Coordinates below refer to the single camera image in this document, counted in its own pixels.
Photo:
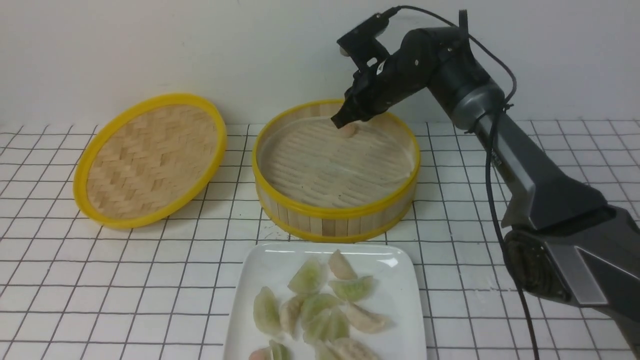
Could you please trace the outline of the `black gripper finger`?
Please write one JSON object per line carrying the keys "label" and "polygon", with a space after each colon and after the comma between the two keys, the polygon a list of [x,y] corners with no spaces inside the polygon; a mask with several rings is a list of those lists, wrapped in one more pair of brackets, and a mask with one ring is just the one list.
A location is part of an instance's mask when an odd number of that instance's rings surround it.
{"label": "black gripper finger", "polygon": [[355,97],[353,103],[359,121],[368,122],[382,113],[382,103],[375,98]]}

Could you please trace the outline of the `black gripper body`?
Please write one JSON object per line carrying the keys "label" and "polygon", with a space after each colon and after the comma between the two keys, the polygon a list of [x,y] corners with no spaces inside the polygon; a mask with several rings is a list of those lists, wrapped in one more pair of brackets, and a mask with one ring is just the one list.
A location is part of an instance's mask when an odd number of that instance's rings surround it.
{"label": "black gripper body", "polygon": [[345,100],[373,98],[384,113],[426,88],[442,108],[450,106],[462,86],[462,71],[454,69],[462,44],[463,32],[457,27],[410,30],[398,50],[356,78]]}

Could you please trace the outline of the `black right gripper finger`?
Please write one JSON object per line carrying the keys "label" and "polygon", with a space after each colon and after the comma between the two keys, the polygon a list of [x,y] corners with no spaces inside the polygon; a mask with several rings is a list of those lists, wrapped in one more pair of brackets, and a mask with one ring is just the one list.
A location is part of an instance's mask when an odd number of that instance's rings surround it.
{"label": "black right gripper finger", "polygon": [[345,126],[358,121],[358,109],[352,99],[345,99],[340,109],[331,118],[336,129],[343,129]]}

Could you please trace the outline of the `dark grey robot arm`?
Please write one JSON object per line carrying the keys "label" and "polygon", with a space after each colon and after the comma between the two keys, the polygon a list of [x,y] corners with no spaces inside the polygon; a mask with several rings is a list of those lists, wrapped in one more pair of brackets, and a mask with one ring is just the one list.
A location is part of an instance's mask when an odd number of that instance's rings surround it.
{"label": "dark grey robot arm", "polygon": [[565,174],[506,114],[466,30],[410,30],[393,54],[377,35],[353,29],[337,41],[358,69],[334,125],[366,122],[428,89],[455,127],[478,138],[510,191],[500,225],[509,228],[503,259],[515,285],[609,316],[638,354],[640,240],[630,213]]}

